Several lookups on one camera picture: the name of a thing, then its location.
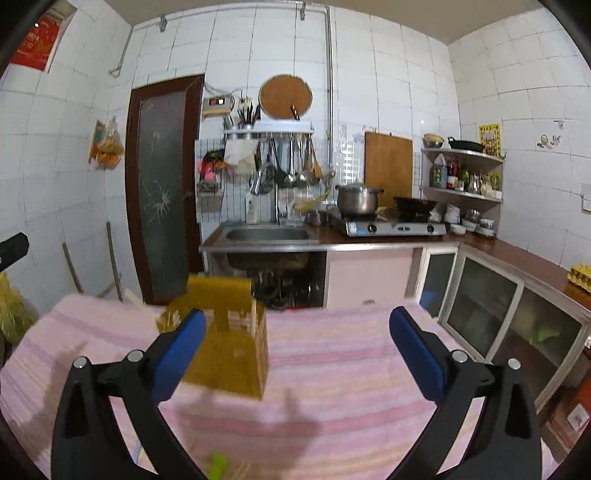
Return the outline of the yellow plastic bag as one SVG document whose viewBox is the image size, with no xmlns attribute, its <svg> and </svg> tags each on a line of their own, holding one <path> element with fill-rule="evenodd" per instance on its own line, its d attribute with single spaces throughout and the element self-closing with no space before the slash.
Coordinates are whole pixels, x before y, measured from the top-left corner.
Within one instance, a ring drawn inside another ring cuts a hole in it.
<svg viewBox="0 0 591 480">
<path fill-rule="evenodd" d="M 6 273 L 0 275 L 0 327 L 8 343 L 18 345 L 35 320 Z"/>
</svg>

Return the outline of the orange hanging plastic bag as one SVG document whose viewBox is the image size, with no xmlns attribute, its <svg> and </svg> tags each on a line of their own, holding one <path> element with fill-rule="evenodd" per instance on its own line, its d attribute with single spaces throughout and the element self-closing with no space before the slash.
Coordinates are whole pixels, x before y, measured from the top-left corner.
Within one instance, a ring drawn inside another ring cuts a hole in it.
<svg viewBox="0 0 591 480">
<path fill-rule="evenodd" d="M 124 153 L 117 119 L 108 122 L 97 121 L 92 134 L 88 164 L 103 170 L 114 170 Z"/>
</svg>

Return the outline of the yellow slotted utensil holder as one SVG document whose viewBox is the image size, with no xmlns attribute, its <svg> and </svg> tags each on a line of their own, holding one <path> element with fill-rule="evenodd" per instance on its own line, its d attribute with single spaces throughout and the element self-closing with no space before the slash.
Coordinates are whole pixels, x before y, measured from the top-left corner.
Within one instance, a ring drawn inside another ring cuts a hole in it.
<svg viewBox="0 0 591 480">
<path fill-rule="evenodd" d="M 204 341 L 183 376 L 189 384 L 260 400 L 269 375 L 266 306 L 252 295 L 252 281 L 191 275 L 186 292 L 156 320 L 174 330 L 193 309 L 204 313 Z"/>
</svg>

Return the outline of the pink striped tablecloth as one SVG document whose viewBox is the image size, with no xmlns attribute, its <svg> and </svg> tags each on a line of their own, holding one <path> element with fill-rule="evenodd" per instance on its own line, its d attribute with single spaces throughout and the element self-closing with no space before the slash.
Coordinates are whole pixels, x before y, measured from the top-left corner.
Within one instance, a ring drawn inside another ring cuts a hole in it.
<svg viewBox="0 0 591 480">
<path fill-rule="evenodd" d="M 434 412 L 390 337 L 390 306 L 270 312 L 270 372 L 256 400 L 180 384 L 160 404 L 202 469 L 214 454 L 249 479 L 384 479 Z M 43 472 L 73 360 L 122 359 L 157 337 L 156 307 L 70 295 L 1 371 L 1 411 Z"/>
</svg>

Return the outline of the egg tray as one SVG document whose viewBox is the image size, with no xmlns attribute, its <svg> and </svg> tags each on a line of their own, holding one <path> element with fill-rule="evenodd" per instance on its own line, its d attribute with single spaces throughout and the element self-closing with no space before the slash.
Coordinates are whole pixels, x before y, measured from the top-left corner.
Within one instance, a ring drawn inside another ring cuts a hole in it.
<svg viewBox="0 0 591 480">
<path fill-rule="evenodd" d="M 588 293 L 591 293 L 591 265 L 573 266 L 567 275 L 568 280 Z"/>
</svg>

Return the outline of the dark brown door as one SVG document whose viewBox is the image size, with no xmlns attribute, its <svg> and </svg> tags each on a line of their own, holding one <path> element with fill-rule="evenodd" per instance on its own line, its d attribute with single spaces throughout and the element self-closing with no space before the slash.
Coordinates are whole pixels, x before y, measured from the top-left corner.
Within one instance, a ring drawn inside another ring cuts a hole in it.
<svg viewBox="0 0 591 480">
<path fill-rule="evenodd" d="M 129 240 L 143 301 L 166 305 L 204 271 L 195 200 L 195 141 L 204 75 L 131 92 L 125 135 Z"/>
</svg>

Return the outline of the steel sink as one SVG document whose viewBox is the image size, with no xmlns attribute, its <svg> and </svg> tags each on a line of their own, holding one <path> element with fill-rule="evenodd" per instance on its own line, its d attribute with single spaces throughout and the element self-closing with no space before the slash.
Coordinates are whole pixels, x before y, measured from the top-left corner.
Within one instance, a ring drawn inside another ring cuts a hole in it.
<svg viewBox="0 0 591 480">
<path fill-rule="evenodd" d="M 240 224 L 226 222 L 199 247 L 211 270 L 299 270 L 308 253 L 320 245 L 304 225 Z"/>
</svg>

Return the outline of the black wok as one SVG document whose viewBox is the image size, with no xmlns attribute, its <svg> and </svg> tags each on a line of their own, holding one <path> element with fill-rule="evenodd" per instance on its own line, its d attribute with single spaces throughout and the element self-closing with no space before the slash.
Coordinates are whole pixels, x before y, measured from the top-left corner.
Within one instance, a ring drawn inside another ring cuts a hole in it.
<svg viewBox="0 0 591 480">
<path fill-rule="evenodd" d="M 427 223 L 438 202 L 407 197 L 394 197 L 394 208 L 400 221 Z"/>
</svg>

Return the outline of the gas stove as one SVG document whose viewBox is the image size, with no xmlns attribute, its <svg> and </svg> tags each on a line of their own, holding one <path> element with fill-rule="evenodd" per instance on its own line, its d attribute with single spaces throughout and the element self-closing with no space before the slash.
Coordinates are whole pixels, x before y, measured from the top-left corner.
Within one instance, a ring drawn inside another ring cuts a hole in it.
<svg viewBox="0 0 591 480">
<path fill-rule="evenodd" d="M 401 222 L 374 218 L 346 218 L 332 215 L 331 225 L 349 238 L 443 237 L 447 229 L 441 223 Z"/>
</svg>

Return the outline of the hanging utensil rack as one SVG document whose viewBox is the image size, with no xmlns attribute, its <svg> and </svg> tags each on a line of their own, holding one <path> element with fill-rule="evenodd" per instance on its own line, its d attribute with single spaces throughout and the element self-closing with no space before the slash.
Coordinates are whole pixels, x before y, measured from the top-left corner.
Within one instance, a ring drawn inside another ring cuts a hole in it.
<svg viewBox="0 0 591 480">
<path fill-rule="evenodd" d="M 236 173 L 250 174 L 270 164 L 283 189 L 317 186 L 322 179 L 315 129 L 301 120 L 264 120 L 223 132 L 223 161 Z"/>
</svg>

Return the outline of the steel cooking pot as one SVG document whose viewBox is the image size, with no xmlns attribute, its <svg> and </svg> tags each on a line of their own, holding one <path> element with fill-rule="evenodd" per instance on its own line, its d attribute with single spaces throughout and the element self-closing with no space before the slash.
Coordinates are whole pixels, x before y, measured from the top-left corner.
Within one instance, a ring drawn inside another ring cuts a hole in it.
<svg viewBox="0 0 591 480">
<path fill-rule="evenodd" d="M 378 210 L 379 195 L 383 189 L 368 186 L 363 183 L 338 185 L 337 205 L 343 215 L 368 216 Z"/>
</svg>

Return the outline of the round woven tray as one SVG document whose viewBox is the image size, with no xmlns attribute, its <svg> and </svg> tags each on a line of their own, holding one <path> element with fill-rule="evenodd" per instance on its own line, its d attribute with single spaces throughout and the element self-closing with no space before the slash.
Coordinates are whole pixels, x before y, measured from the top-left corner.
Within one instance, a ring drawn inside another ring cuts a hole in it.
<svg viewBox="0 0 591 480">
<path fill-rule="evenodd" d="M 259 104 L 267 116 L 277 120 L 297 120 L 312 103 L 310 86 L 294 75 L 273 76 L 259 90 Z"/>
</svg>

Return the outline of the red wall calendar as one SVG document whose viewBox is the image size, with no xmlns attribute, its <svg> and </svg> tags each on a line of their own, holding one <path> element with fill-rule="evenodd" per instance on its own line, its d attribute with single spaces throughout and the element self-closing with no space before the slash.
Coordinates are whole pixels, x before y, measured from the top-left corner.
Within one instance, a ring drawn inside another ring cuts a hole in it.
<svg viewBox="0 0 591 480">
<path fill-rule="evenodd" d="M 10 59 L 10 63 L 44 71 L 57 41 L 60 24 L 59 19 L 44 15 L 30 29 Z"/>
</svg>

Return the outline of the corner wall shelf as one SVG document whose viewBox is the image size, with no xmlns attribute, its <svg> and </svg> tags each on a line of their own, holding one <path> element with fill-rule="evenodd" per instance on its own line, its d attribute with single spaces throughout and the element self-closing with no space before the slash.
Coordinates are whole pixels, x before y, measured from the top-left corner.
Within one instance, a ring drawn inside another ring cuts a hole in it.
<svg viewBox="0 0 591 480">
<path fill-rule="evenodd" d="M 421 197 L 447 208 L 442 215 L 450 225 L 457 218 L 466 229 L 494 238 L 504 200 L 504 157 L 472 150 L 424 147 L 416 155 Z"/>
</svg>

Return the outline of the yellow wall poster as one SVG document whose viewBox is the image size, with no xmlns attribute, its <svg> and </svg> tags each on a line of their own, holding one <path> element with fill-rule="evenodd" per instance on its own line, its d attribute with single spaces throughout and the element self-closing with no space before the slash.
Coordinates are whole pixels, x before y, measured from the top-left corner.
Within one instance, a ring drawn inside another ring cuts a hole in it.
<svg viewBox="0 0 591 480">
<path fill-rule="evenodd" d="M 501 128 L 499 124 L 479 126 L 479 142 L 484 146 L 484 153 L 497 158 L 502 157 Z"/>
</svg>

